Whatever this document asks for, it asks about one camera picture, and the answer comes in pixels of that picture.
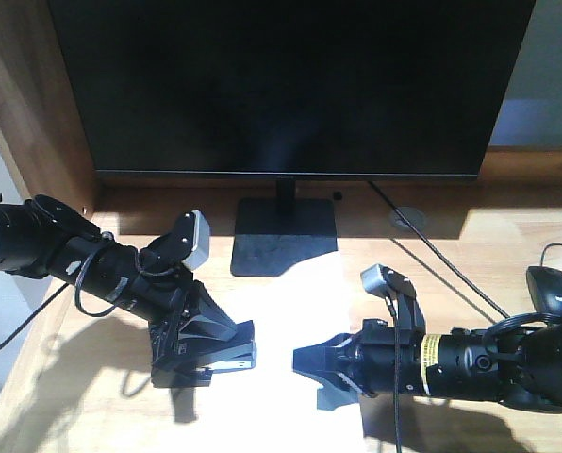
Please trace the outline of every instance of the wooden desk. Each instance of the wooden desk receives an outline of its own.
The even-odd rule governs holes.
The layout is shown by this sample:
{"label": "wooden desk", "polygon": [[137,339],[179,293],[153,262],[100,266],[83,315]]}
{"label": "wooden desk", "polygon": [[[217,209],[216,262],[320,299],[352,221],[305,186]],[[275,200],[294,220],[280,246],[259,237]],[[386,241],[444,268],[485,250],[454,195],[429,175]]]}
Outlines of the wooden desk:
{"label": "wooden desk", "polygon": [[[454,326],[487,327],[488,320],[470,303],[482,307],[486,317],[498,320],[423,244],[388,225],[388,208],[371,190],[338,186],[344,195],[337,203],[339,254],[352,331],[360,329],[363,317],[388,319],[380,301],[360,288],[360,271],[376,262],[411,278],[431,333],[447,333]],[[328,197],[337,188],[305,185],[300,195]],[[199,208],[212,225],[213,237],[210,259],[196,276],[225,310],[234,311],[237,308],[228,299],[230,293],[259,291],[274,284],[267,278],[235,278],[228,270],[234,208],[246,193],[241,188],[109,189],[92,220],[115,232],[119,242],[143,246],[165,232],[179,212]],[[393,186],[388,187],[388,194],[400,206],[423,210],[429,222],[426,231],[437,247],[510,314],[532,310],[524,271],[538,263],[544,244],[562,242],[562,188]],[[552,250],[546,263],[562,269],[562,249]],[[87,297],[87,304],[91,303],[99,302]],[[240,392],[249,392],[241,388],[242,376],[246,376],[242,373],[232,377],[238,389],[235,395],[226,390],[222,394],[216,376],[209,389],[178,393],[175,404],[165,391],[150,385],[142,388],[149,371],[142,320],[119,312],[94,321],[73,306],[67,310],[66,304],[68,301],[59,301],[37,320],[2,392],[0,452],[144,452],[164,451],[164,447],[208,452],[218,451],[221,445],[229,451],[249,451],[250,443],[256,438],[261,442],[262,436],[268,439],[269,449],[276,451],[284,445],[284,438],[296,435],[287,430],[290,423],[286,426],[276,416],[278,408],[266,401],[260,405],[260,413],[246,415],[249,419],[242,432],[229,432],[225,426],[225,422],[236,423],[233,417],[240,412],[229,407],[217,414],[206,411],[212,404],[209,399],[224,397],[240,404]],[[271,304],[259,309],[265,312],[279,307]],[[292,307],[291,315],[300,321],[299,327],[315,321],[301,319],[304,315],[299,308]],[[270,326],[256,325],[256,332],[259,328]],[[283,330],[291,337],[299,328]],[[268,390],[273,401],[289,397],[283,388]],[[402,403],[404,451],[562,453],[562,415],[406,396]],[[365,449],[393,451],[391,397],[362,401],[361,412]],[[293,416],[301,413],[296,409]],[[350,425],[347,429],[354,428],[353,412],[336,420],[340,418]],[[327,432],[339,429],[329,427]],[[351,438],[353,445],[337,445],[337,451],[362,451],[358,437]],[[323,436],[320,439],[320,446],[325,445]],[[301,445],[303,448],[295,449],[318,449],[316,440],[306,437]]]}

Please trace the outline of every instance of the yellow label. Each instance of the yellow label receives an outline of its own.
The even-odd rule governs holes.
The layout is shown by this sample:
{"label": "yellow label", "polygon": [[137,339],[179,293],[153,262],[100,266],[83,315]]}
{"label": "yellow label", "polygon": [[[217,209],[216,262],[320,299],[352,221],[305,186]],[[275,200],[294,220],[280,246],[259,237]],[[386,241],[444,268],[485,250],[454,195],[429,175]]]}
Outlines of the yellow label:
{"label": "yellow label", "polygon": [[425,372],[428,366],[433,366],[438,363],[438,347],[440,346],[440,338],[442,335],[438,333],[432,333],[430,335],[425,335],[421,340],[421,350],[420,350],[420,369],[421,369],[421,381],[423,382],[423,389],[428,396],[430,395],[430,388],[428,387],[428,378]]}

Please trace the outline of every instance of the desk surface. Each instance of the desk surface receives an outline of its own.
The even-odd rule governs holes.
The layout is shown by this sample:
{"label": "desk surface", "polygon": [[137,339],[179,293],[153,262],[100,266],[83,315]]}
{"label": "desk surface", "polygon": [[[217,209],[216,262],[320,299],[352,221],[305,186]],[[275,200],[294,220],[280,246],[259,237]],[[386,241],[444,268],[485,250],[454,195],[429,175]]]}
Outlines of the desk surface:
{"label": "desk surface", "polygon": [[[329,197],[337,188],[304,185],[299,195]],[[283,299],[292,293],[280,292],[278,280],[230,275],[234,210],[248,190],[108,189],[92,220],[116,233],[120,243],[144,246],[178,213],[200,209],[213,236],[210,259],[196,277],[231,316],[256,320],[256,340],[259,328],[295,338],[326,316],[338,322],[330,327],[340,328],[344,315],[338,296],[350,306],[351,331],[359,330],[363,317],[388,318],[380,301],[360,288],[360,271],[376,262],[411,278],[430,333],[487,327],[488,318],[498,320],[419,240],[389,225],[388,208],[370,189],[339,188],[344,196],[336,205],[338,261],[332,259],[331,275],[321,272],[312,287],[303,287],[315,301],[311,305],[285,306]],[[268,189],[261,191],[264,195]],[[388,194],[399,206],[424,211],[435,245],[505,310],[532,310],[524,271],[538,263],[544,244],[562,242],[562,188],[390,186]],[[562,249],[552,249],[546,263],[562,269]],[[315,263],[321,270],[328,264]],[[345,292],[330,293],[338,280]],[[246,294],[277,297],[246,305],[241,303]],[[176,445],[206,452],[256,451],[254,445],[273,451],[290,445],[297,451],[393,451],[390,396],[361,402],[365,443],[357,405],[326,415],[312,411],[316,385],[296,399],[297,387],[288,377],[287,385],[257,388],[258,396],[250,396],[256,384],[244,373],[268,370],[268,379],[280,366],[265,359],[267,354],[256,370],[215,376],[211,387],[177,392],[171,399],[167,391],[144,385],[150,356],[141,319],[116,312],[96,321],[69,307],[69,300],[37,319],[1,394],[0,452],[144,452]],[[99,303],[87,297],[87,304]],[[258,319],[268,321],[259,326]],[[291,350],[291,341],[286,345]],[[402,396],[402,420],[404,451],[562,452],[562,415]],[[308,424],[318,428],[305,430]]]}

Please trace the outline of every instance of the power cord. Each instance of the power cord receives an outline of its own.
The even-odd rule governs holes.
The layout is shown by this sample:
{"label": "power cord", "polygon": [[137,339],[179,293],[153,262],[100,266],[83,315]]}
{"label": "power cord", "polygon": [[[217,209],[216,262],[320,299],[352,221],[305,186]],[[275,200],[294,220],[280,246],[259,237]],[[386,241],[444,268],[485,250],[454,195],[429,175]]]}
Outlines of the power cord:
{"label": "power cord", "polygon": [[0,351],[9,344],[13,338],[15,338],[19,333],[34,319],[38,314],[44,310],[48,305],[55,300],[55,298],[63,292],[65,288],[69,286],[69,283],[62,284],[53,295],[46,299],[37,309],[35,309],[32,314],[30,314],[2,343],[0,343]]}
{"label": "power cord", "polygon": [[400,377],[401,377],[401,339],[398,329],[398,314],[394,308],[394,304],[389,296],[385,297],[386,307],[392,318],[394,325],[394,386],[392,389],[392,406],[394,409],[394,445],[396,446],[396,453],[403,452],[403,440],[401,436],[401,408],[400,402]]}
{"label": "power cord", "polygon": [[552,247],[562,247],[562,243],[548,243],[547,245],[545,245],[545,247],[543,248],[543,252],[541,253],[541,259],[539,263],[541,267],[543,266],[543,262],[545,261],[545,254],[547,253],[547,250]]}
{"label": "power cord", "polygon": [[396,212],[396,214],[401,218],[405,225],[407,225],[427,246],[434,254],[451,269],[451,271],[457,275],[465,284],[467,284],[476,294],[478,294],[485,302],[487,302],[493,309],[495,309],[503,318],[508,318],[509,314],[502,309],[496,302],[494,302],[490,297],[488,297],[480,288],[478,288],[469,278],[464,276],[459,269],[457,269],[442,253],[419,231],[419,229],[414,226],[405,215],[398,209],[398,207],[388,198],[388,196],[382,192],[382,190],[374,184],[372,181],[367,181],[367,183],[372,187],[372,189],[382,197],[382,199]]}

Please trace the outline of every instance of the wooden panel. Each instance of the wooden panel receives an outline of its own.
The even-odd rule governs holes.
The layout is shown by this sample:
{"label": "wooden panel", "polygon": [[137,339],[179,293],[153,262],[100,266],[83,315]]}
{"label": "wooden panel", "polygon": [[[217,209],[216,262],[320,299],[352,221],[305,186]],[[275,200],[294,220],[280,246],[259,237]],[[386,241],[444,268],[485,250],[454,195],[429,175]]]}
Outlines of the wooden panel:
{"label": "wooden panel", "polygon": [[0,0],[0,152],[23,196],[92,210],[98,185],[44,1]]}
{"label": "wooden panel", "polygon": [[484,183],[562,184],[562,148],[491,146],[478,180]]}

